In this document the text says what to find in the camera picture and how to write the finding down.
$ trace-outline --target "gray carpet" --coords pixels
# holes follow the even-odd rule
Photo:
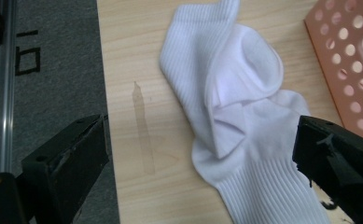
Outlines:
[[[17,15],[14,175],[24,157],[74,120],[107,114],[96,1],[18,0]],[[119,223],[111,158],[74,223]]]

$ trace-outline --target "table top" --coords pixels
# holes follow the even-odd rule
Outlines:
[[[177,6],[214,1],[97,1],[121,223],[231,223],[192,165],[193,132],[159,68]],[[315,2],[242,0],[237,22],[276,49],[282,89],[301,93],[312,116],[341,124],[303,22]],[[332,223],[347,218],[339,209],[328,214]]]

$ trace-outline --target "wood grain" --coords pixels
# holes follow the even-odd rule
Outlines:
[[[231,223],[216,190],[193,168],[193,132],[159,68],[176,7],[212,2],[98,0],[121,223]],[[313,116],[341,124],[303,23],[314,3],[243,0],[237,22],[258,30],[278,51],[286,69],[283,89],[300,92]],[[342,211],[329,215],[332,223],[344,223]]]

